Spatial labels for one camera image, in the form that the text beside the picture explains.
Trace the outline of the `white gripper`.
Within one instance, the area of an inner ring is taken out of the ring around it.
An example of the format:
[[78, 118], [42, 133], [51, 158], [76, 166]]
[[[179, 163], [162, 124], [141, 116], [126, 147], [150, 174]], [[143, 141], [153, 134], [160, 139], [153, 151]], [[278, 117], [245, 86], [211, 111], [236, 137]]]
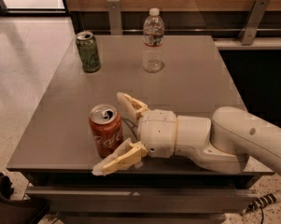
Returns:
[[139, 120], [137, 133], [142, 143], [133, 143], [130, 138], [126, 139], [112, 154], [94, 165], [92, 173], [96, 176], [110, 175], [131, 167], [139, 168], [147, 154], [152, 158], [173, 156], [176, 142], [176, 114], [160, 109], [149, 111], [145, 103], [127, 93], [118, 92], [117, 99], [132, 121]]

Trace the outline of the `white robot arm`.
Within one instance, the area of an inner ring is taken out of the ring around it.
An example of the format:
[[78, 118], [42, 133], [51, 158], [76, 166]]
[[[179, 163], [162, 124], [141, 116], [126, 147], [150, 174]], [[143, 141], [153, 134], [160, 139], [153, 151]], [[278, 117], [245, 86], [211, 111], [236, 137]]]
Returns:
[[136, 143], [123, 141], [92, 168], [109, 175], [152, 158], [186, 157], [196, 165], [223, 174], [239, 174], [250, 157], [281, 176], [281, 128], [245, 110], [223, 106], [209, 118], [179, 116], [155, 109], [119, 92], [119, 103], [137, 123]]

